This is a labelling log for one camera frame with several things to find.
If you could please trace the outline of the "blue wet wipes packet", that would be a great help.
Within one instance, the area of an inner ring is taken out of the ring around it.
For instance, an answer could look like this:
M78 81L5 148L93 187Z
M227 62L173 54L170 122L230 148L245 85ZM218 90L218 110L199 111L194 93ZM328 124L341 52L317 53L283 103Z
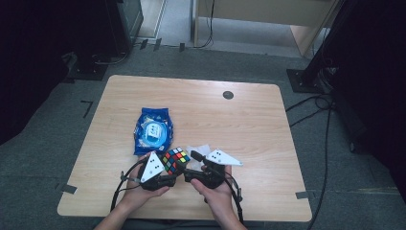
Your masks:
M173 123L167 108L143 107L134 129L135 155L165 153L173 139Z

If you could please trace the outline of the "person's left hand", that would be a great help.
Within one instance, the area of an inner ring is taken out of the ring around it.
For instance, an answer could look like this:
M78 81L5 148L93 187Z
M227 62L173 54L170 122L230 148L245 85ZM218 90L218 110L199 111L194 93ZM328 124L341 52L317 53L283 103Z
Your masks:
M138 182L135 182L140 168L141 166L137 166L130 173L130 180L126 182L124 195L118 204L119 207L123 207L129 212L139 209L151 198L161 196L169 190L168 186L160 188L156 191L144 190Z

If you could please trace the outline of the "light wooden desk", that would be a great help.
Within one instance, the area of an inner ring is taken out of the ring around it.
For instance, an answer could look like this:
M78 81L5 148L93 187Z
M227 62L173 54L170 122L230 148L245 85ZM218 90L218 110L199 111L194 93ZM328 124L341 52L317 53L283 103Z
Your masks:
M335 18L341 0L192 0L193 45L199 18L289 25L300 54L305 57L320 31Z

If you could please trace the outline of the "dark cabinet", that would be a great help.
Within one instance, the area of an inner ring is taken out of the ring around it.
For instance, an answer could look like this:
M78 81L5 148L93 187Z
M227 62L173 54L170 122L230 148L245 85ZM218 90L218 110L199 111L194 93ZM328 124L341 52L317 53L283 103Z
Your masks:
M105 3L114 52L128 54L144 21L141 0L105 0Z

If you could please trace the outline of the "white wet wipe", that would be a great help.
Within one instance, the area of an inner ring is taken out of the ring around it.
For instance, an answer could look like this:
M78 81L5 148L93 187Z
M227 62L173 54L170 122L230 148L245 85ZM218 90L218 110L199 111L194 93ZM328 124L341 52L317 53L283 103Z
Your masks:
M191 156L192 150L198 151L200 154L205 155L205 156L211 152L209 145L202 145L202 146L198 146L198 147L187 146L187 152L189 153L190 156Z

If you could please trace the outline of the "multicoloured puzzle cube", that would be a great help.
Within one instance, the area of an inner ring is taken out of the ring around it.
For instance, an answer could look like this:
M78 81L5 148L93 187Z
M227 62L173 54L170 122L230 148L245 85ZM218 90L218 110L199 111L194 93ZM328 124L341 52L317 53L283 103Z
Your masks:
M181 165L185 165L185 164L189 163L190 160L191 160L190 157L181 148L175 148L175 149L168 150L162 156L162 162L163 162L165 171L168 174L176 174L178 172L177 164L180 163Z

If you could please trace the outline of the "black curtain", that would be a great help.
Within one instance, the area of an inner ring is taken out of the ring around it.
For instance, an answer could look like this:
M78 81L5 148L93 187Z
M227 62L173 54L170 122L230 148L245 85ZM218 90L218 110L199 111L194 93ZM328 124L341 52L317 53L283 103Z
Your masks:
M67 53L101 55L105 0L0 0L0 145L66 77Z
M345 0L319 54L357 123L350 147L383 164L406 203L406 0Z

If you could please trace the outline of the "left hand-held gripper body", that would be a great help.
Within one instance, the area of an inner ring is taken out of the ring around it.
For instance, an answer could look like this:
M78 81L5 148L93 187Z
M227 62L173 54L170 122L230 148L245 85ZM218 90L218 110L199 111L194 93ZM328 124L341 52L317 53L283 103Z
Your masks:
M144 190L156 191L166 187L163 183L161 172L165 170L159 156L153 151L149 157L143 161L143 166L138 172L138 179Z

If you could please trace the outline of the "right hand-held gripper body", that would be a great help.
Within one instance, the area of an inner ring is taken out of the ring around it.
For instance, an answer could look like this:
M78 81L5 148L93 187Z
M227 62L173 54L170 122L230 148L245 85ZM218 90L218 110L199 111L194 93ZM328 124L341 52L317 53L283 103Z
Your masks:
M205 168L202 172L205 174L204 186L215 189L220 186L225 179L226 166L242 166L243 163L230 154L216 149L206 155L206 160L202 161Z

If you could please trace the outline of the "person's right hand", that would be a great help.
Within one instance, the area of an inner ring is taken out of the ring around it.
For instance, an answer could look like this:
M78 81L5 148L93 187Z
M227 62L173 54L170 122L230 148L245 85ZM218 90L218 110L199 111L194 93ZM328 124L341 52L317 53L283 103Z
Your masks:
M215 210L233 210L231 189L225 182L216 189L207 188L197 179L193 179L191 184L207 200L212 213Z

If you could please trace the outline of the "black stand base with post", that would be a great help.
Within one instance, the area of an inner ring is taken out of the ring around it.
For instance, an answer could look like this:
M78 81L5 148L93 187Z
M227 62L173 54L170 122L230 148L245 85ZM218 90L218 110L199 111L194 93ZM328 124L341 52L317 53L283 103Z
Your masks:
M319 70L322 68L323 55L325 48L325 39L327 38L327 29L331 27L332 22L327 19L321 25L315 27L292 26L291 31L298 45L300 53L308 58L313 52L313 45L319 37L320 32L324 32L322 43L319 49L313 54L309 65L304 70L287 69L286 74L289 79L292 90L295 93L323 93L324 90L318 80Z

